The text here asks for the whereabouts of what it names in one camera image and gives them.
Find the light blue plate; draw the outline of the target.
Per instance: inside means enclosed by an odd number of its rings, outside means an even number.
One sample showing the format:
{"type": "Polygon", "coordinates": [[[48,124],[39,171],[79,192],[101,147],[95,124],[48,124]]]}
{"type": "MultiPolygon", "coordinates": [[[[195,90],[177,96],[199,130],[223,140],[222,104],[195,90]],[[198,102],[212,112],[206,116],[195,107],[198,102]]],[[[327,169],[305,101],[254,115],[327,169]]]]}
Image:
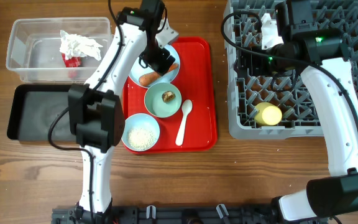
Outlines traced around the light blue plate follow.
{"type": "Polygon", "coordinates": [[[162,77],[160,77],[156,81],[154,81],[153,83],[146,85],[146,86],[142,86],[139,82],[139,78],[144,74],[153,72],[153,70],[150,67],[142,68],[138,62],[135,62],[132,66],[130,73],[129,73],[129,79],[131,79],[136,85],[143,87],[143,88],[150,88],[152,85],[157,84],[157,83],[171,83],[178,75],[181,61],[180,61],[178,52],[175,50],[175,48],[173,46],[166,45],[164,47],[164,49],[168,50],[170,55],[175,59],[174,64],[177,64],[176,69],[166,73],[165,75],[163,75],[162,77]]]}

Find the orange carrot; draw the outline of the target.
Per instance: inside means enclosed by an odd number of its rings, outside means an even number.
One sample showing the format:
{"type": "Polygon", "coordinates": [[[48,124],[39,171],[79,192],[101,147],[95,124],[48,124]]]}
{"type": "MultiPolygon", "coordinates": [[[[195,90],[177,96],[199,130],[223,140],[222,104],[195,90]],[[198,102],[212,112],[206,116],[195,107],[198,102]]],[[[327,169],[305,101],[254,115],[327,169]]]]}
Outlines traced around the orange carrot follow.
{"type": "MultiPolygon", "coordinates": [[[[174,69],[178,68],[179,64],[174,63],[171,65],[171,67],[168,69],[168,73],[173,71],[174,69]]],[[[150,72],[150,73],[146,73],[144,75],[142,75],[141,77],[139,77],[139,83],[141,86],[146,87],[150,84],[152,84],[153,82],[157,81],[159,78],[161,78],[162,75],[160,75],[157,72],[150,72]]]]}

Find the brown mushroom piece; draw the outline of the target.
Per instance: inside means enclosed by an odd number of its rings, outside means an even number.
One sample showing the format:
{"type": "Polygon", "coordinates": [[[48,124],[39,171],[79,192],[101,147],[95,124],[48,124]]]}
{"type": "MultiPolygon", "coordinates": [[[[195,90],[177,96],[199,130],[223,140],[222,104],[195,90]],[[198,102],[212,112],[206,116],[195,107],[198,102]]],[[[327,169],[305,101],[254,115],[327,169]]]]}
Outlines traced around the brown mushroom piece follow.
{"type": "Polygon", "coordinates": [[[176,95],[172,91],[165,91],[162,94],[162,100],[163,100],[164,103],[171,102],[175,97],[176,97],[176,95]]]}

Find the green bowl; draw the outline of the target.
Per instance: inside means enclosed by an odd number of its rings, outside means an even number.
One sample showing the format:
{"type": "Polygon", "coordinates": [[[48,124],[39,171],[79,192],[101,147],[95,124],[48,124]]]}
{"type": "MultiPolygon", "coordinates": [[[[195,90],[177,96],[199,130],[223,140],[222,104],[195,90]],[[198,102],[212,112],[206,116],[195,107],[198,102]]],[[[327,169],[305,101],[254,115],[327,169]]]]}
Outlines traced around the green bowl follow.
{"type": "Polygon", "coordinates": [[[167,118],[174,115],[181,106],[182,98],[179,89],[171,83],[157,83],[152,85],[145,93],[144,105],[147,111],[158,118],[167,118]],[[176,97],[169,103],[164,103],[162,94],[172,91],[176,97]]]}

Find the yellow plastic cup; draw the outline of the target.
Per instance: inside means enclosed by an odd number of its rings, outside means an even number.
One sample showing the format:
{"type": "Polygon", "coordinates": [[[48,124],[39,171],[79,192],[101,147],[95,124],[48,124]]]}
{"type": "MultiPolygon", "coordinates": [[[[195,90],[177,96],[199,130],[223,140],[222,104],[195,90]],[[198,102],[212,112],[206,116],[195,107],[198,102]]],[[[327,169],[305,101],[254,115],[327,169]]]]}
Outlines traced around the yellow plastic cup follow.
{"type": "Polygon", "coordinates": [[[254,121],[261,126],[274,126],[282,120],[280,108],[269,102],[261,102],[255,106],[255,109],[257,113],[254,121]]]}

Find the red snack wrapper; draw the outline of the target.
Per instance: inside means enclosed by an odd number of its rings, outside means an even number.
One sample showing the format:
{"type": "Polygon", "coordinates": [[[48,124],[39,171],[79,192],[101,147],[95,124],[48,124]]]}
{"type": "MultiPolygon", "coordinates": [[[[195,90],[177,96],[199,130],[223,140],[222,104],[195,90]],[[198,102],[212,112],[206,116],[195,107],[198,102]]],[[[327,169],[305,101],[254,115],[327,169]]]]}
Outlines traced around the red snack wrapper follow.
{"type": "Polygon", "coordinates": [[[81,66],[81,57],[66,58],[66,55],[62,53],[62,58],[66,68],[75,68],[81,66]]]}

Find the white napkin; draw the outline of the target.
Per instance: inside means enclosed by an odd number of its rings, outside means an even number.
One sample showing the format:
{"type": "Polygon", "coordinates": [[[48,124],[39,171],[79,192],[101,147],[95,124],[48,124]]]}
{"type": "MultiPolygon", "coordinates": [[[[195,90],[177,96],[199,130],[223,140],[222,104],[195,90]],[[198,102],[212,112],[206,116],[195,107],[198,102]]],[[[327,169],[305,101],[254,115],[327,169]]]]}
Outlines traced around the white napkin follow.
{"type": "Polygon", "coordinates": [[[101,60],[101,50],[103,46],[94,39],[89,39],[78,34],[69,34],[64,30],[60,31],[61,45],[60,52],[64,59],[73,57],[93,57],[97,61],[101,60]]]}

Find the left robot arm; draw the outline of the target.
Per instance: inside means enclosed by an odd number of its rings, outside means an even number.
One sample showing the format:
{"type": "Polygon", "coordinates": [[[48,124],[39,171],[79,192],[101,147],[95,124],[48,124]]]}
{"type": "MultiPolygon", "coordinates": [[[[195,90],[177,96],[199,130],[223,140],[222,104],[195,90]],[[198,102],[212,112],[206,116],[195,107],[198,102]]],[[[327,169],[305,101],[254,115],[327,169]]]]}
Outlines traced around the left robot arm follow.
{"type": "Polygon", "coordinates": [[[65,113],[84,162],[83,195],[73,222],[112,223],[111,156],[124,131],[120,95],[133,64],[144,63],[164,75],[175,61],[164,48],[172,38],[161,39],[168,26],[163,1],[125,7],[113,21],[114,39],[99,67],[84,84],[73,84],[68,91],[65,113]]]}

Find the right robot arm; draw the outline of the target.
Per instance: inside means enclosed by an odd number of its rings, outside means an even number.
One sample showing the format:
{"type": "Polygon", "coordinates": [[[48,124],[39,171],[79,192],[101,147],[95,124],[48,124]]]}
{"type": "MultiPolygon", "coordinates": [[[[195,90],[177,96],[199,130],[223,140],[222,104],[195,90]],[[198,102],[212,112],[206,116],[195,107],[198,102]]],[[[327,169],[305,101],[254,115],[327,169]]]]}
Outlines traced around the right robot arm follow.
{"type": "Polygon", "coordinates": [[[326,143],[329,177],[274,198],[271,221],[358,211],[358,1],[229,1],[221,33],[230,134],[326,143]]]}

